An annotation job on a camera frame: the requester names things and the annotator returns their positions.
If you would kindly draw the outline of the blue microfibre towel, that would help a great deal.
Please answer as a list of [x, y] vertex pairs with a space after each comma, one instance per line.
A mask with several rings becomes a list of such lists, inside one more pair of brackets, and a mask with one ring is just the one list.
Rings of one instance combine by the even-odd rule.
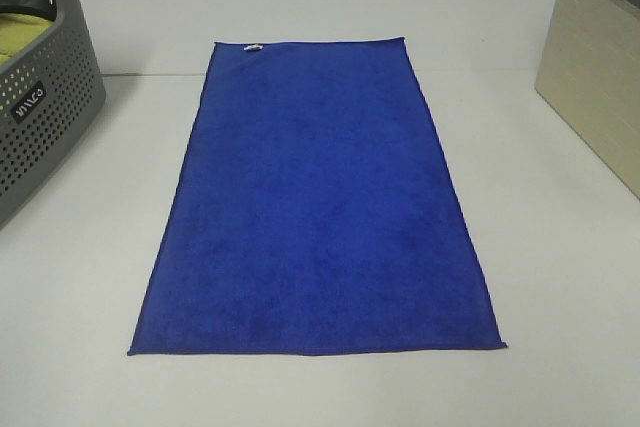
[[217, 43], [130, 353], [503, 347], [404, 39]]

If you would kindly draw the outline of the grey perforated plastic basket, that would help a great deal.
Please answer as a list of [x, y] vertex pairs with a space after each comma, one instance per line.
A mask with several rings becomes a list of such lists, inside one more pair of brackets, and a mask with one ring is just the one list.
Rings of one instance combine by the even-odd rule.
[[73, 149], [106, 92], [80, 0], [55, 0], [53, 24], [1, 64], [1, 221]]

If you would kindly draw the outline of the beige storage bin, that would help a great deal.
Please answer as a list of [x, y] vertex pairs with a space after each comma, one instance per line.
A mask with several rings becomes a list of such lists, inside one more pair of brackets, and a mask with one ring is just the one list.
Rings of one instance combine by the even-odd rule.
[[535, 89], [639, 192], [639, 0], [555, 0]]

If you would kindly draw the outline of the yellow-green towel in basket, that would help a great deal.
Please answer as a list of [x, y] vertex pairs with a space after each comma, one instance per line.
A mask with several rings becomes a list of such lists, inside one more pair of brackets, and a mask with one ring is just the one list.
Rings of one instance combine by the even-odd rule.
[[2, 13], [0, 63], [7, 63], [52, 24], [52, 21], [37, 16]]

